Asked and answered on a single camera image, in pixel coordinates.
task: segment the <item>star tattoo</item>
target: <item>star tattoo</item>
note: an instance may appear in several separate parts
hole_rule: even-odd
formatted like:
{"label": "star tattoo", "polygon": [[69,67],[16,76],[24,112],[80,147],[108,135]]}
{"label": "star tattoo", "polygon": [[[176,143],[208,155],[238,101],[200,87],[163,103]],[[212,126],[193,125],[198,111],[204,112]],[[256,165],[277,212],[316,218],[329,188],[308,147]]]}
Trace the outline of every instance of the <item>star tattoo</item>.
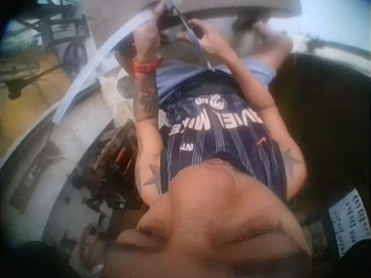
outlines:
{"label": "star tattoo", "polygon": [[149,165],[149,167],[152,171],[152,177],[144,185],[155,184],[157,192],[161,193],[160,167],[156,165]]}
{"label": "star tattoo", "polygon": [[294,165],[301,163],[301,161],[292,156],[291,148],[288,148],[282,153],[282,158],[288,175],[292,177],[292,174],[294,172]]}

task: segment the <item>scissors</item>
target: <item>scissors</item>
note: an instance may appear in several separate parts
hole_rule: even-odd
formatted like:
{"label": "scissors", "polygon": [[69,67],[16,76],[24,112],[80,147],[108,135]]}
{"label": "scissors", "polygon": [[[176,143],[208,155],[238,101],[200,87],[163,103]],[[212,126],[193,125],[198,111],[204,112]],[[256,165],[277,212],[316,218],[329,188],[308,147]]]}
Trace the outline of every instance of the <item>scissors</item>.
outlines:
{"label": "scissors", "polygon": [[[193,45],[196,47],[196,50],[198,51],[198,53],[200,55],[204,55],[204,57],[206,57],[205,51],[203,51],[203,47],[199,43],[198,38],[197,38],[195,32],[188,25],[186,17],[184,17],[184,15],[179,11],[179,9],[175,6],[175,4],[174,4],[174,2],[172,0],[167,0],[166,1],[166,7],[167,7],[168,10],[173,10],[174,9],[177,12],[177,14],[179,15],[179,18],[180,18],[181,22],[186,27],[187,32],[188,32],[188,34],[190,36],[190,39],[191,39]],[[211,70],[211,71],[215,71],[215,69],[211,65],[209,59],[206,59],[206,62],[208,64],[208,69]]]}

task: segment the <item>person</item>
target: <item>person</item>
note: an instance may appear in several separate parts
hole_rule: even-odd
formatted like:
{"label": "person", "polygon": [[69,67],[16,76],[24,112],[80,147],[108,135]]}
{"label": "person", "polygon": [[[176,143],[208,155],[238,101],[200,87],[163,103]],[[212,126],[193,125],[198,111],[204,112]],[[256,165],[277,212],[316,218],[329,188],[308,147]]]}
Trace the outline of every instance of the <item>person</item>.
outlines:
{"label": "person", "polygon": [[[304,184],[304,158],[267,90],[292,41],[258,22],[260,50],[240,59],[217,28],[192,19],[222,65],[156,70],[164,10],[161,2],[134,32],[135,174],[149,209],[107,251],[105,276],[306,277],[310,249],[285,206]],[[171,125],[165,141],[160,108]]]}

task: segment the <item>white plastic strip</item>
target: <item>white plastic strip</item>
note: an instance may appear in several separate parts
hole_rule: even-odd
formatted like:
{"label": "white plastic strip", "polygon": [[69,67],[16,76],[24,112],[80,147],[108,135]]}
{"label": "white plastic strip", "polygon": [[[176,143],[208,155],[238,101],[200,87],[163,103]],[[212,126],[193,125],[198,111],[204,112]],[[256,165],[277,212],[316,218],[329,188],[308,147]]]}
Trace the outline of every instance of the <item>white plastic strip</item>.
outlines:
{"label": "white plastic strip", "polygon": [[108,40],[106,40],[106,42],[100,47],[97,53],[88,61],[86,66],[73,81],[65,96],[60,101],[60,105],[58,106],[57,111],[52,119],[52,121],[56,125],[58,125],[58,123],[62,120],[62,117],[66,113],[76,94],[79,92],[82,84],[95,70],[95,68],[99,65],[99,63],[107,55],[107,53],[110,52],[124,37],[128,36],[137,27],[148,21],[151,16],[152,11],[150,10],[145,10],[139,13],[138,15],[130,19],[119,30],[117,30],[112,36],[110,36]]}

